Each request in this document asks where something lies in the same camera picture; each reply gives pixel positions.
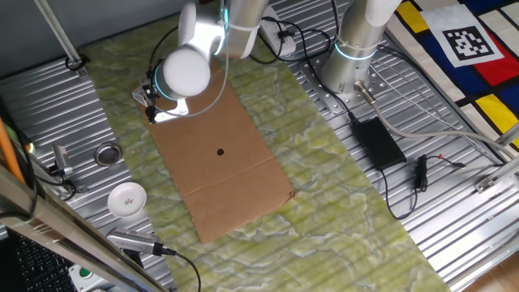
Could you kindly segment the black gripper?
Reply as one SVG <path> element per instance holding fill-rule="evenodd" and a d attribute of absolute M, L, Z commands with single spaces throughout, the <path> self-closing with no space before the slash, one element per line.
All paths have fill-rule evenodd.
<path fill-rule="evenodd" d="M 147 101 L 155 101 L 158 98 L 156 87 L 148 77 L 142 79 L 142 92 Z"/>

